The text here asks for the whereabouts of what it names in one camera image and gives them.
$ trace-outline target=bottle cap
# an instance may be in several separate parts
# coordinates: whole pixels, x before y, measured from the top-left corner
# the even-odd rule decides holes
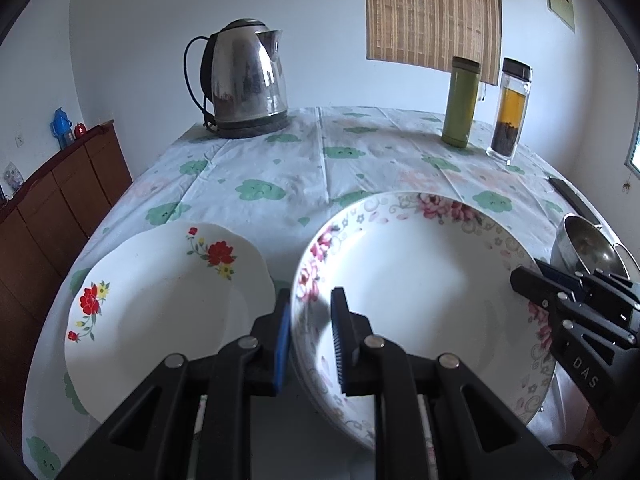
[[[502,71],[505,74],[517,77],[527,83],[531,82],[531,67],[522,62],[516,61],[515,59],[511,59],[510,57],[504,58],[504,61],[502,62]]]
[[[480,73],[480,63],[467,59],[466,57],[454,56],[451,59],[451,66],[453,68],[461,68],[462,70],[468,70],[474,74]]]

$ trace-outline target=wooden cabinet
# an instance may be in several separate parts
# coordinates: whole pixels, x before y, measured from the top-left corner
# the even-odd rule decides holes
[[[110,121],[54,155],[0,208],[0,427],[16,450],[44,320],[88,238],[130,184]]]

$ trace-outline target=wall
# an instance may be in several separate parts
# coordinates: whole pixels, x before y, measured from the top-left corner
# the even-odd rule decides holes
[[[576,33],[546,0],[502,0],[503,55],[534,67],[523,141],[559,170],[574,161],[589,107],[592,0],[574,0]],[[188,97],[182,52],[194,36],[254,17],[282,28],[291,107],[365,105],[444,112],[449,74],[366,59],[365,0],[71,0],[71,53],[89,124],[115,118],[133,176],[200,113]],[[190,57],[198,88],[203,44]],[[489,87],[476,119],[493,122]]]
[[[630,173],[625,160],[636,118],[638,72],[613,22],[598,3],[594,3],[594,10],[592,106],[571,179],[640,261],[640,182],[631,176],[629,194],[622,191]]]
[[[82,121],[69,51],[69,0],[31,0],[0,45],[0,172],[13,162],[27,179],[60,146],[56,108]],[[18,148],[15,136],[22,134]],[[11,190],[2,179],[2,189]]]

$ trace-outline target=green bottle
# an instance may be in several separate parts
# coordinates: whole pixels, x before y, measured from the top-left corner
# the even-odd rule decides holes
[[[454,56],[451,65],[449,99],[442,127],[442,140],[451,146],[466,148],[476,110],[480,64]]]

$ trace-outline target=kettle spout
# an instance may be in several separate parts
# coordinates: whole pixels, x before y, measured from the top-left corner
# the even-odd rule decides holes
[[[265,30],[264,32],[255,33],[272,61],[278,55],[278,42],[281,34],[281,30]]]

